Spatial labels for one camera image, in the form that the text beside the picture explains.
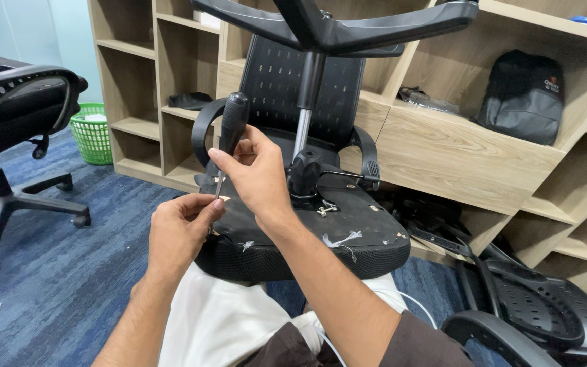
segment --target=person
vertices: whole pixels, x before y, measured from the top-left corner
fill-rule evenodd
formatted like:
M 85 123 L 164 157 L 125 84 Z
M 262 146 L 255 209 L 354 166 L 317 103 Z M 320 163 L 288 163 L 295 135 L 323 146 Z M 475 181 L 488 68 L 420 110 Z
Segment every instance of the person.
M 405 311 L 391 274 L 360 281 L 305 228 L 291 207 L 280 148 L 249 125 L 245 137 L 234 157 L 217 149 L 209 156 L 284 256 L 312 311 L 291 319 L 261 285 L 196 267 L 224 202 L 180 196 L 151 215 L 146 273 L 93 366 L 472 366 L 461 345 Z

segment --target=fingernail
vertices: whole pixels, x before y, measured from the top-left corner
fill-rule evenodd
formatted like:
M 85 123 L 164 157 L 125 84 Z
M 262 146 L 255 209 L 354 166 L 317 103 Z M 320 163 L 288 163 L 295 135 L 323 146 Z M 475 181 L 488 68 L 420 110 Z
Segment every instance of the fingernail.
M 214 209 L 221 210 L 223 208 L 224 200 L 222 198 L 217 198 L 214 202 Z

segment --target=white pants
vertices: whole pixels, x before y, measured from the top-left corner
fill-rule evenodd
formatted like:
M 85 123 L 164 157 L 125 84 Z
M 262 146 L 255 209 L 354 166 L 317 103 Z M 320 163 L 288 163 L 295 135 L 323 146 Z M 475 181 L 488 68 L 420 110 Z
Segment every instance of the white pants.
M 371 289 L 396 290 L 391 274 L 363 282 Z M 377 294 L 398 312 L 406 309 L 397 292 Z M 314 312 L 292 319 L 262 286 L 224 281 L 192 263 L 171 303 L 158 366 L 234 366 L 287 322 L 297 326 L 313 353 L 319 352 L 322 340 L 311 325 L 322 326 Z

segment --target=blue wall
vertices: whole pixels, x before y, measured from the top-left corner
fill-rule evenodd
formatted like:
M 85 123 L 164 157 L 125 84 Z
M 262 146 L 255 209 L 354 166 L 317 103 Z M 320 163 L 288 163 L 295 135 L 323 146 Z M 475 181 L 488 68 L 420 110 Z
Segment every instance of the blue wall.
M 0 0 L 0 56 L 68 68 L 89 82 L 81 102 L 102 102 L 86 0 Z

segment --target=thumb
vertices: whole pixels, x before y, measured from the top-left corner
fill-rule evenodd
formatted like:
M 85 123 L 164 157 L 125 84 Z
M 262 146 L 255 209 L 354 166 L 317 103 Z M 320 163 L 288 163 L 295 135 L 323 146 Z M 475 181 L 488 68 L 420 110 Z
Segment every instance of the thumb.
M 212 148 L 208 151 L 210 159 L 232 178 L 233 172 L 242 167 L 242 164 L 237 162 L 230 154 L 225 153 L 221 149 Z
M 223 206 L 224 201 L 222 198 L 214 200 L 201 210 L 198 217 L 191 224 L 201 229 L 207 229 L 212 222 L 221 218 L 221 215 L 223 215 Z

